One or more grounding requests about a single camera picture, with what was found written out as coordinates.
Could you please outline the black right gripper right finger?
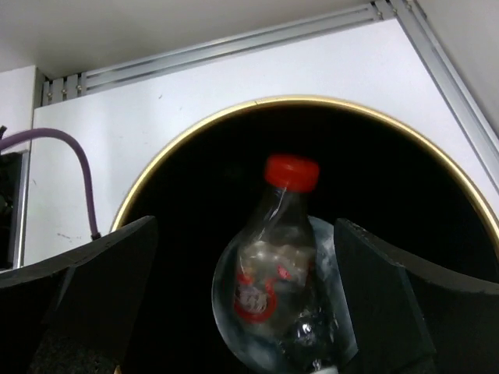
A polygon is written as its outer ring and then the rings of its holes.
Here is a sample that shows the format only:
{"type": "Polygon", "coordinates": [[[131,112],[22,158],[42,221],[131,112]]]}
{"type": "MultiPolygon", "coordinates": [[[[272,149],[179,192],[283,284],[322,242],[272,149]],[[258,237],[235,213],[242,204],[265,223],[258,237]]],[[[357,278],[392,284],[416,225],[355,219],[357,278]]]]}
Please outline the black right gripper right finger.
{"type": "Polygon", "coordinates": [[[364,373],[496,373],[498,285],[346,219],[334,247],[364,373]]]}

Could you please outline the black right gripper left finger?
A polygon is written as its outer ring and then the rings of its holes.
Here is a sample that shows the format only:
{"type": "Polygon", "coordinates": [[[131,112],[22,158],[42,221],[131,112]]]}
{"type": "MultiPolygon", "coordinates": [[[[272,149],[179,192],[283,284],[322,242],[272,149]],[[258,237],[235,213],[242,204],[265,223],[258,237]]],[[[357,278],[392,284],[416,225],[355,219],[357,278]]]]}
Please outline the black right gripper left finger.
{"type": "Polygon", "coordinates": [[[3,373],[113,373],[157,248],[142,217],[79,248],[1,273],[3,373]]]}

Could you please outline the crushed clear bottle red cap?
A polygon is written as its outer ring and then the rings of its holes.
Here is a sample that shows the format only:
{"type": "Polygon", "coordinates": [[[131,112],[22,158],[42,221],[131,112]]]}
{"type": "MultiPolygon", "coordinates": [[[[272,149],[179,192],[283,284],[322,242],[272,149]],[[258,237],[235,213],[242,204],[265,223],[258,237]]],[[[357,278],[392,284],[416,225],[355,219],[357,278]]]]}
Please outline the crushed clear bottle red cap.
{"type": "Polygon", "coordinates": [[[267,191],[214,271],[214,319],[228,349],[258,373],[337,373],[358,348],[334,226],[307,213],[316,162],[271,155],[267,191]]]}

